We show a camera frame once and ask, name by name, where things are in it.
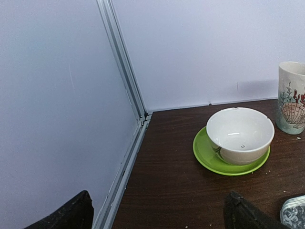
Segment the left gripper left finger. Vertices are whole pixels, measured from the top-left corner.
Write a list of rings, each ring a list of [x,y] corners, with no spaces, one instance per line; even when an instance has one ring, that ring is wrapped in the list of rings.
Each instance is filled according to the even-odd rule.
[[[29,225],[28,229],[91,229],[93,224],[92,199],[83,190],[59,209]]]

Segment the lilac bunny tin lid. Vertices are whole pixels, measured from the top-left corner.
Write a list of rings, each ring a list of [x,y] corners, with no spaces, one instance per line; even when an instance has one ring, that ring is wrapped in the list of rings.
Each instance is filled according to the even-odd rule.
[[[305,196],[288,199],[280,212],[281,223],[291,229],[305,228]]]

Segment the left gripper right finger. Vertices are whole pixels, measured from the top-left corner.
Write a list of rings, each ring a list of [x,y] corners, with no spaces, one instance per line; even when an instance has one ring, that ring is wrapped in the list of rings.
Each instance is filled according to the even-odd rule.
[[[286,229],[281,222],[269,217],[236,191],[224,199],[226,229]]]

